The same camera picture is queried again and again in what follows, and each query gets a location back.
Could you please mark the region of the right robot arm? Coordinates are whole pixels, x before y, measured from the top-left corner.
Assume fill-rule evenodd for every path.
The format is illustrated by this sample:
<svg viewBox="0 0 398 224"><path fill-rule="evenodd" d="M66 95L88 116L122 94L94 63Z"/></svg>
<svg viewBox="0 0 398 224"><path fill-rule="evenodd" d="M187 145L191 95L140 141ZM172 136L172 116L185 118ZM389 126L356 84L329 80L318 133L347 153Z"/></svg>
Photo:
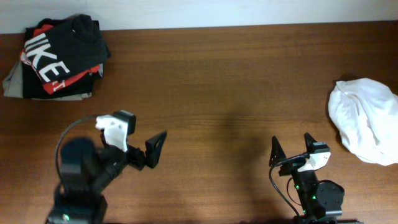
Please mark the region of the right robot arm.
<svg viewBox="0 0 398 224"><path fill-rule="evenodd" d="M294 211L294 223L337 223L342 215L344 188L331 181L319 180L316 171L326 166L331 156L330 148L325 142L316 141L309 133L304 134L306 151L302 154L287 157L276 136L272 137L271 156L269 160L269 180ZM279 190L272 178L275 168L279 176L289 176L294 182L303 213L298 210Z"/></svg>

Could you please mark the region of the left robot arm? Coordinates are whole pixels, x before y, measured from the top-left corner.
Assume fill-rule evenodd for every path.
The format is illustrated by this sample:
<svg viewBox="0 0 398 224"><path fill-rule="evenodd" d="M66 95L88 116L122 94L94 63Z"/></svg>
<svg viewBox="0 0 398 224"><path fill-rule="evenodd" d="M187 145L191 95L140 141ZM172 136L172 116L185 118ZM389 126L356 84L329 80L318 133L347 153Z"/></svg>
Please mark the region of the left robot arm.
<svg viewBox="0 0 398 224"><path fill-rule="evenodd" d="M135 132L136 115L120 110L113 114L94 114L74 121L62 133L66 136L78 124L95 119L102 148L92 139L58 140L55 168L59 184L54 190L54 205L46 223L102 223L108 207L103 190L126 166L137 170L155 168L167 138L163 131L145 142L145 151L128 144Z"/></svg>

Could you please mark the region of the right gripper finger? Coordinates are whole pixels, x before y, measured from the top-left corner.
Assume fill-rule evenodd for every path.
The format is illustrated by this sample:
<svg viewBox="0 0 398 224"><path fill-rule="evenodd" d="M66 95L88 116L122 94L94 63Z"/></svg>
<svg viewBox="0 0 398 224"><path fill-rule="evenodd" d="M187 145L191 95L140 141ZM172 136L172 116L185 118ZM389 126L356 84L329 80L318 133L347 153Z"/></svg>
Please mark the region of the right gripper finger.
<svg viewBox="0 0 398 224"><path fill-rule="evenodd" d="M269 159L269 166L273 166L280 161L286 159L284 150L282 149L279 140L276 136L272 137L271 156Z"/></svg>
<svg viewBox="0 0 398 224"><path fill-rule="evenodd" d="M316 140L309 134L304 134L305 145L308 153L313 153L315 151Z"/></svg>

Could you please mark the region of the dark green t-shirt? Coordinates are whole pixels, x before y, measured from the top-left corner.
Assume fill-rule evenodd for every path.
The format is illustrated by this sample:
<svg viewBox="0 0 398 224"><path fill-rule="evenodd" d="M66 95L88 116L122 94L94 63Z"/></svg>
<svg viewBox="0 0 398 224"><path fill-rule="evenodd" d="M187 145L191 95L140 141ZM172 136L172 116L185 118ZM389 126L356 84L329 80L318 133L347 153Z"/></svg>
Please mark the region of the dark green t-shirt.
<svg viewBox="0 0 398 224"><path fill-rule="evenodd" d="M110 58L99 25L80 14L27 40L21 60L30 65L42 83L77 75Z"/></svg>

